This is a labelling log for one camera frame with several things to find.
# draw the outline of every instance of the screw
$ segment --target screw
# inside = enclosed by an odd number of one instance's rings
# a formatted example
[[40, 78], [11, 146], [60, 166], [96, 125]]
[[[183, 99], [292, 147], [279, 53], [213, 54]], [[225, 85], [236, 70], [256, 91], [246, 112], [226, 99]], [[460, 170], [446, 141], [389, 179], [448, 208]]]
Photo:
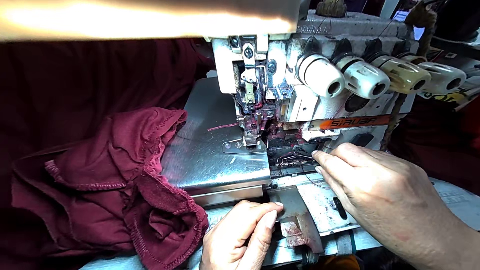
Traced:
[[275, 71], [276, 71], [276, 61], [271, 60], [270, 62], [268, 62], [267, 69], [268, 69], [268, 72], [275, 73]]
[[239, 46], [239, 40], [236, 37], [232, 37], [230, 39], [230, 45], [234, 48], [238, 48]]
[[243, 52], [243, 55], [245, 55], [246, 58], [250, 59], [253, 56], [253, 50], [250, 47], [247, 47]]

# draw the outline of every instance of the light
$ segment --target light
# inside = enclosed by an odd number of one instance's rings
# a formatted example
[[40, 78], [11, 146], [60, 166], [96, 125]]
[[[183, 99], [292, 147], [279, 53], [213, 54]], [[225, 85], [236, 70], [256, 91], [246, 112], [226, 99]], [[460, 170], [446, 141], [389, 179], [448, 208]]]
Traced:
[[49, 6], [2, 6], [1, 22], [17, 33], [37, 37], [119, 39], [156, 37], [224, 37], [295, 32], [279, 18], [248, 17], [227, 12], [188, 9], [132, 9], [129, 7], [67, 2]]

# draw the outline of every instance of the hand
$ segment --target hand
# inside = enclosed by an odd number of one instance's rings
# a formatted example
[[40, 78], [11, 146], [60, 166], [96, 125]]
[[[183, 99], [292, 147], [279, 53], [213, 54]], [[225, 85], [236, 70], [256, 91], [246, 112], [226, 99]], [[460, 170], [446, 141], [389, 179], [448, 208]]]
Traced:
[[446, 207], [422, 168], [350, 143], [312, 155], [345, 210], [386, 248], [417, 269], [476, 267], [478, 255], [465, 253], [478, 252], [480, 234]]
[[200, 269], [260, 269], [282, 209], [281, 203], [239, 202], [205, 235]]

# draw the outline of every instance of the maroon fabric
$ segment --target maroon fabric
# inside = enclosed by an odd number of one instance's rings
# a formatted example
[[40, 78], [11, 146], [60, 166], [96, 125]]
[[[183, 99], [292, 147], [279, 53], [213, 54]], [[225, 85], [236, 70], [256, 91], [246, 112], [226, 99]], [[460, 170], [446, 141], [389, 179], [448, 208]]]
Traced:
[[208, 227], [205, 211], [160, 175], [165, 145], [186, 116], [156, 107], [117, 113], [54, 160], [62, 149], [16, 161], [12, 205], [44, 221], [53, 243], [42, 255], [135, 249], [149, 270], [181, 264]]
[[[81, 246], [72, 243], [66, 240], [69, 231], [49, 227], [49, 232], [35, 213], [11, 207], [12, 162], [90, 138], [102, 120], [116, 112], [151, 106], [183, 108], [194, 82], [214, 66], [195, 49], [190, 39], [0, 43], [0, 269], [75, 269], [91, 260], [90, 255], [53, 258], [84, 254], [92, 239], [82, 239], [86, 244]], [[61, 188], [67, 196], [76, 192], [34, 179], [46, 177], [44, 162], [54, 159], [60, 149], [15, 163], [24, 173], [22, 179], [33, 179], [24, 185], [32, 192], [23, 203], [32, 201], [56, 216], [66, 215], [65, 208], [39, 192], [39, 187]], [[123, 214], [121, 209], [112, 213]], [[61, 245], [79, 247], [59, 250], [57, 239], [51, 238], [56, 230], [66, 235], [58, 238]], [[112, 229], [99, 238], [112, 241], [112, 251], [104, 246], [102, 255], [132, 247], [124, 242], [128, 236], [124, 230]], [[87, 254], [97, 254], [97, 248], [90, 248]]]
[[388, 150], [431, 177], [480, 195], [480, 155], [471, 147], [471, 135], [462, 132], [462, 115], [455, 106], [455, 102], [417, 96], [411, 113], [393, 130]]
[[11, 163], [92, 137], [104, 117], [182, 109], [213, 61], [191, 39], [0, 43], [0, 207]]

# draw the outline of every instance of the orange label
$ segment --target orange label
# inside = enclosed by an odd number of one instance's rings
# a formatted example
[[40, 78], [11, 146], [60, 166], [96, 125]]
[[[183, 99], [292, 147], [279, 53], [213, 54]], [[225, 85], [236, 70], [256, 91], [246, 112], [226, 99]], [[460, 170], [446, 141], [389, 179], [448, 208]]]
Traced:
[[320, 122], [320, 129], [335, 129], [368, 125], [386, 125], [390, 115], [362, 116], [349, 118], [327, 119]]

